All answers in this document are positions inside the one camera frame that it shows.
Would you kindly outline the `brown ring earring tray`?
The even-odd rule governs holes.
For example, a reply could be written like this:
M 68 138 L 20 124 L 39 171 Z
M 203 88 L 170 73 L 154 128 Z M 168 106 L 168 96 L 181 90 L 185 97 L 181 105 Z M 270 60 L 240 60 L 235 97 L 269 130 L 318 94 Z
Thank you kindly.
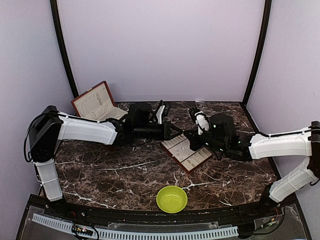
M 164 140 L 160 145 L 187 174 L 194 172 L 213 155 L 204 147 L 191 150 L 190 141 L 183 134 Z

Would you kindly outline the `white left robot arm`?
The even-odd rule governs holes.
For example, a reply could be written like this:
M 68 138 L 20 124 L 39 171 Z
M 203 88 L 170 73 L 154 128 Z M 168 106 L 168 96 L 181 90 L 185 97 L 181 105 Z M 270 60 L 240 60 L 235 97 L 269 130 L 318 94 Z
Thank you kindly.
M 51 210 L 60 218 L 67 218 L 70 206 L 64 195 L 55 166 L 55 155 L 61 141 L 85 141 L 107 146 L 127 146 L 136 140 L 168 141 L 181 135 L 182 129 L 165 120 L 170 104 L 160 102 L 153 110 L 147 102 L 132 103 L 119 118 L 101 120 L 82 118 L 60 112 L 49 105 L 29 124 L 24 141 L 23 155 L 27 163 L 35 165 L 38 181 Z

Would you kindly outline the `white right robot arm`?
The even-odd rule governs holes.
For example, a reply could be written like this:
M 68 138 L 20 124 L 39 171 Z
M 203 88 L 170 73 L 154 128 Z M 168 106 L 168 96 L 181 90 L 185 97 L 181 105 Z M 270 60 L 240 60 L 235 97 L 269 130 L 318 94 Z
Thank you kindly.
M 207 148 L 221 152 L 234 161 L 250 162 L 269 157 L 303 156 L 304 160 L 280 180 L 267 185 L 255 213 L 266 217 L 274 208 L 292 193 L 305 185 L 320 179 L 320 123 L 313 121 L 310 126 L 299 130 L 266 134 L 236 134 L 231 116 L 217 113 L 206 116 L 196 107 L 189 109 L 194 130 L 184 131 L 193 151 Z

